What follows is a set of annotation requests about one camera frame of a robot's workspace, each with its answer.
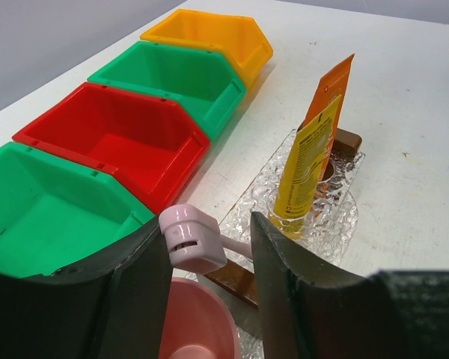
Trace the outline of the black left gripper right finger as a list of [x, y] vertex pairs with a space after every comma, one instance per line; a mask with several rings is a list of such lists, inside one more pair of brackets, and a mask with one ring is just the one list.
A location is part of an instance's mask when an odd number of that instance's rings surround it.
[[449, 358], [449, 271], [362, 277], [251, 215], [267, 358]]

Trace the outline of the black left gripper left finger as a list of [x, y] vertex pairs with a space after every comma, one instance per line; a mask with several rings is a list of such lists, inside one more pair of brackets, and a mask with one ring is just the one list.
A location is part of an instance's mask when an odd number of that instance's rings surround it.
[[157, 358], [171, 276], [156, 219], [51, 275], [0, 274], [0, 358]]

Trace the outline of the pink plastic cup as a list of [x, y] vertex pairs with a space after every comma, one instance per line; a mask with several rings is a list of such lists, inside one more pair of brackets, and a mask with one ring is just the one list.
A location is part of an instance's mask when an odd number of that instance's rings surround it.
[[214, 291], [195, 280], [172, 278], [159, 357], [242, 357], [235, 321]]

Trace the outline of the clear textured glass tray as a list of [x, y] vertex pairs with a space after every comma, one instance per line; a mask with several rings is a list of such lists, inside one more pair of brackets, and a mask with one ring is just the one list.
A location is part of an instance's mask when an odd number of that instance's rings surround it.
[[[295, 137], [296, 131], [292, 130], [241, 194], [220, 223], [222, 234], [247, 244], [251, 242], [251, 213], [267, 215], [272, 209]], [[296, 240], [297, 244], [335, 266], [340, 264], [358, 222], [358, 209], [350, 188], [364, 158], [363, 152], [354, 156], [331, 155], [329, 164], [334, 172], [318, 184], [314, 202]], [[242, 357], [263, 358], [262, 339], [258, 320], [252, 317], [253, 309], [238, 308], [236, 304], [229, 304], [229, 308], [236, 321]]]

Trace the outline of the white toothbrush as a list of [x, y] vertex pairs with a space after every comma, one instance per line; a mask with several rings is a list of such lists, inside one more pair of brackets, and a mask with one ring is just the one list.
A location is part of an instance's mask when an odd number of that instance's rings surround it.
[[251, 246], [221, 234], [217, 220], [190, 204], [177, 204], [159, 214], [171, 265], [208, 274], [227, 264], [225, 249], [252, 258]]

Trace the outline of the yellow toothpaste tube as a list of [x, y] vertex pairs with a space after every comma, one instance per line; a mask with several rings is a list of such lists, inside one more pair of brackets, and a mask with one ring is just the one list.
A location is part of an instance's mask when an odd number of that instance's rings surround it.
[[296, 133], [284, 171], [270, 221], [288, 238], [297, 240], [311, 208], [326, 148], [333, 131], [341, 96], [317, 114]]

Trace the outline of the orange toothpaste tube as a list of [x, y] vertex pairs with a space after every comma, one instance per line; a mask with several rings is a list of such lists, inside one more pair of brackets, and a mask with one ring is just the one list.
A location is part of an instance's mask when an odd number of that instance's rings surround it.
[[352, 60], [354, 56], [355, 56], [354, 54], [351, 54], [349, 57], [345, 58], [343, 61], [334, 66], [320, 79], [320, 82], [314, 94], [314, 98], [312, 99], [311, 105], [308, 109], [308, 113], [306, 114], [305, 119], [303, 120], [302, 124], [299, 127], [299, 129], [301, 129], [302, 127], [306, 126], [323, 109], [325, 109], [328, 105], [330, 105], [335, 100], [336, 97], [340, 96], [340, 103], [337, 106], [337, 112], [333, 123], [332, 133], [326, 145], [326, 153], [320, 171], [320, 180], [323, 180], [327, 164], [329, 163], [332, 145], [334, 143], [335, 136], [337, 133], [337, 125], [339, 122], [340, 112], [346, 94], [346, 89], [349, 81], [349, 74], [351, 71]]

